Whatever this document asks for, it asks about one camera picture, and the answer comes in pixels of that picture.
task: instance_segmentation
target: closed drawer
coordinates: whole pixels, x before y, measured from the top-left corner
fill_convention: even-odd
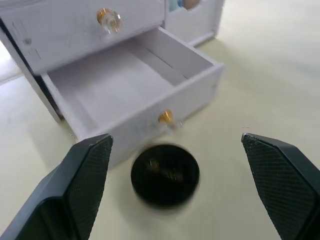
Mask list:
[[[79,141],[110,133],[114,164],[208,103],[224,65],[157,28],[43,76]]]
[[[165,29],[192,46],[215,37],[218,33],[224,1],[184,0],[187,9],[179,7],[170,11],[167,7]]]
[[[120,15],[118,33],[108,34],[99,23],[97,12],[103,8]],[[0,10],[37,75],[154,29],[165,19],[164,0],[6,0]]]

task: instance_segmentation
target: table surface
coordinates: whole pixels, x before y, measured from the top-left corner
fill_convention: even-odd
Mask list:
[[[176,143],[197,159],[191,201],[157,211],[135,195],[138,152],[107,173],[90,236],[112,239],[279,240],[257,194],[243,132],[293,145],[319,168],[320,22],[318,0],[227,0],[217,39],[199,49],[227,68],[214,102],[188,119]],[[39,181],[73,144],[24,77],[0,85],[0,233]]]

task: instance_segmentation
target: round container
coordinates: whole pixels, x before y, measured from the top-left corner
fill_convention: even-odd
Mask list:
[[[162,144],[148,148],[135,160],[131,182],[148,204],[170,208],[184,203],[199,182],[199,166],[185,149]]]

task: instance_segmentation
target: glass drawer knob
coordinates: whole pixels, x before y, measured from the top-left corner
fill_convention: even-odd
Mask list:
[[[162,112],[158,117],[159,123],[164,123],[170,130],[176,130],[181,127],[182,123],[176,120],[171,110]]]
[[[109,8],[100,8],[96,12],[96,18],[99,24],[101,24],[109,34],[118,33],[119,29],[122,27],[120,15]]]

